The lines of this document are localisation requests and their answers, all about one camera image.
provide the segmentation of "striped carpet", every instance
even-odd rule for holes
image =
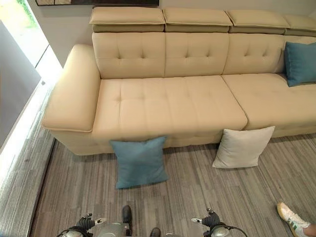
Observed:
[[[126,204],[137,237],[149,236],[153,227],[201,237],[207,228],[190,219],[204,217],[206,206],[249,237],[292,236],[277,214],[279,201],[316,222],[316,134],[272,139],[253,168],[212,168],[215,154],[216,145],[165,149],[167,182],[116,190],[114,155],[78,157],[56,142],[31,236],[54,237],[89,212],[120,220]],[[100,227],[92,232],[97,236]]]

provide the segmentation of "teal cushion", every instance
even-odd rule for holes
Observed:
[[[286,42],[284,59],[288,86],[316,81],[316,43]]]
[[[158,183],[168,179],[162,161],[166,137],[146,142],[110,141],[118,158],[117,189]]]

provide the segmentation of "floor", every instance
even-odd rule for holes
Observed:
[[[0,154],[0,236],[3,237],[26,237],[31,229],[54,141],[40,125],[48,94],[49,91],[40,90],[33,96]]]
[[[168,181],[116,190],[114,155],[79,157],[57,142],[31,236],[55,237],[90,212],[95,218],[120,220],[126,204],[133,211],[136,237],[148,236],[153,227],[163,233],[200,237],[206,228],[190,219],[204,217],[206,206],[249,237],[292,236],[277,214],[279,201],[316,222],[316,134],[272,139],[259,166],[253,168],[212,168],[215,154],[216,145],[165,149]],[[97,236],[100,226],[92,232]]]

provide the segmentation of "sofa seat cushion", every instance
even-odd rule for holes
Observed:
[[[219,142],[224,128],[242,130],[246,123],[221,76],[111,79],[101,80],[92,133],[100,145],[166,135],[165,147],[183,146],[192,144],[172,142]]]
[[[223,76],[248,117],[244,130],[276,126],[274,137],[316,132],[316,84],[288,87],[278,74]]]

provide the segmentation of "leg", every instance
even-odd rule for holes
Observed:
[[[316,237],[316,224],[311,224],[307,228],[303,228],[303,232],[309,237]]]

